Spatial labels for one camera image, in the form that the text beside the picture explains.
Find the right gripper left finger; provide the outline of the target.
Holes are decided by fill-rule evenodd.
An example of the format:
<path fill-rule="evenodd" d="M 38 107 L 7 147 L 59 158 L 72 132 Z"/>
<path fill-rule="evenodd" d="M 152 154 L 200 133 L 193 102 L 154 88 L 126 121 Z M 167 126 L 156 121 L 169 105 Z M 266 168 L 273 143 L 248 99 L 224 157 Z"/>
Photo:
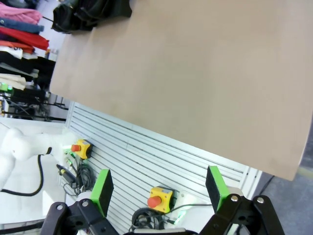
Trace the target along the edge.
<path fill-rule="evenodd" d="M 117 230 L 107 219 L 113 182 L 109 169 L 101 170 L 89 198 L 71 206 L 53 203 L 41 228 L 42 235 L 76 235 L 87 229 L 93 235 L 116 235 Z"/>

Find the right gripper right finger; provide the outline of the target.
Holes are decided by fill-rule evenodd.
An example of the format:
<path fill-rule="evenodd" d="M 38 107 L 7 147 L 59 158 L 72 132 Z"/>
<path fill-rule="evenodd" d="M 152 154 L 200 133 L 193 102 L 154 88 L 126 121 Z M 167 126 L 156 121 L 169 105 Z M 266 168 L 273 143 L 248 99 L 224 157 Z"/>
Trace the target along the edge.
<path fill-rule="evenodd" d="M 246 227 L 251 235 L 285 233 L 269 197 L 258 195 L 249 200 L 230 193 L 216 166 L 208 167 L 205 185 L 215 213 L 201 235 L 225 235 L 234 224 Z"/>

